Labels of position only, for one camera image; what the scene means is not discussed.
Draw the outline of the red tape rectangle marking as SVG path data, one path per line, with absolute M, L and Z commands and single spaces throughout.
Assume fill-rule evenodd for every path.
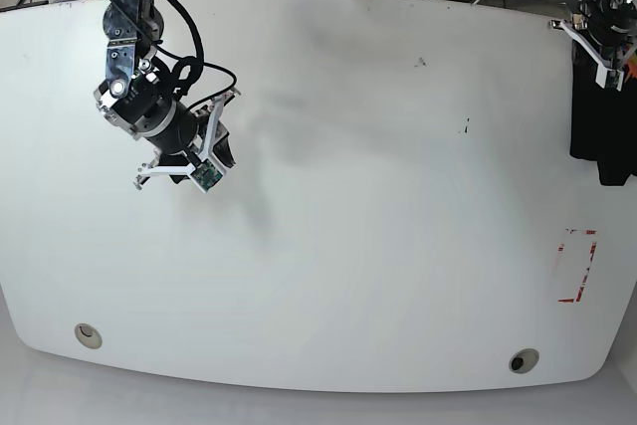
M 558 247 L 551 293 L 560 304 L 581 301 L 598 243 L 598 232 L 566 229 Z

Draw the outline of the black t-shirt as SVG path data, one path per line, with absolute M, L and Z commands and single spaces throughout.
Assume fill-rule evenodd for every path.
M 579 45 L 572 60 L 569 154 L 597 164 L 603 186 L 623 186 L 636 174 L 636 58 L 626 64 L 622 88 L 595 82 L 596 64 Z

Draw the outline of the right table grommet hole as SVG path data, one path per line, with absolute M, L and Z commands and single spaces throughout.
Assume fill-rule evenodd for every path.
M 525 374 L 534 369 L 539 361 L 536 349 L 526 348 L 517 352 L 509 362 L 509 369 L 515 374 Z

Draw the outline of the table grommet hole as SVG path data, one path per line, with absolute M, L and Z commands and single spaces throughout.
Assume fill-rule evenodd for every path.
M 515 374 L 525 374 L 534 369 L 539 361 L 536 349 L 526 348 L 517 352 L 509 362 L 509 369 Z
M 74 333 L 78 342 L 88 349 L 96 350 L 103 345 L 100 333 L 87 323 L 77 324 Z

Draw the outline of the left table grommet hole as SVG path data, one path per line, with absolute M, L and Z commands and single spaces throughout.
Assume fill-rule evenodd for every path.
M 87 323 L 77 324 L 74 333 L 78 342 L 88 349 L 96 350 L 103 345 L 100 333 Z

